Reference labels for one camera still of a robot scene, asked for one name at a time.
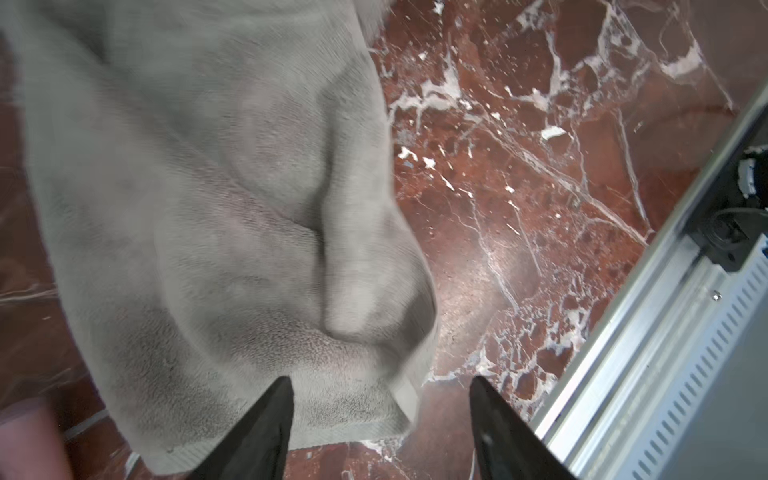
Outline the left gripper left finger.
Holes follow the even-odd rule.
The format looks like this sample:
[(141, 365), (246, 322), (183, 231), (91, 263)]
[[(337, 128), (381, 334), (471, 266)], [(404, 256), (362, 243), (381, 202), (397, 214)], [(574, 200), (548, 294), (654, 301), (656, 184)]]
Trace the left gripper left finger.
[(289, 377), (277, 378), (189, 475), (198, 480), (281, 480), (294, 414)]

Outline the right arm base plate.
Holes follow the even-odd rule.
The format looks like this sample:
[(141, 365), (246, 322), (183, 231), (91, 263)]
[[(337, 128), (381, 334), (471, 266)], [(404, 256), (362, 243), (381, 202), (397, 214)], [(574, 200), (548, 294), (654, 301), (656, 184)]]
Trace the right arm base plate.
[(742, 268), (767, 234), (767, 116), (759, 117), (735, 145), (687, 222), (686, 233), (714, 264)]

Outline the grey towel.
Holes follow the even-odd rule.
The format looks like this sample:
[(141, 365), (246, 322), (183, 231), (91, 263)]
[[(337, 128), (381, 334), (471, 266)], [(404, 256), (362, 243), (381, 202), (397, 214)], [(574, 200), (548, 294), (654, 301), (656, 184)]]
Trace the grey towel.
[(131, 448), (189, 471), (278, 377), (292, 448), (400, 435), (437, 339), (369, 46), (385, 1), (5, 1), (69, 328)]

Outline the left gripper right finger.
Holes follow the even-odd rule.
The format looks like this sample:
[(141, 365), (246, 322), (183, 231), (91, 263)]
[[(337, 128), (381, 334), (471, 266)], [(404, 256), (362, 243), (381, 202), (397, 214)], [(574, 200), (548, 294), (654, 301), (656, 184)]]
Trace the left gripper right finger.
[(486, 378), (472, 379), (469, 401), (482, 479), (575, 479)]

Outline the aluminium rail frame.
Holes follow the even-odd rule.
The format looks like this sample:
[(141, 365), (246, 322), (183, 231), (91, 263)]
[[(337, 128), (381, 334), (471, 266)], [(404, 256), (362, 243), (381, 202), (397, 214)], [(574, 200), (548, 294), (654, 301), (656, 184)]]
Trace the aluminium rail frame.
[(767, 475), (767, 234), (742, 268), (686, 233), (760, 88), (574, 356), (532, 426), (579, 479)]

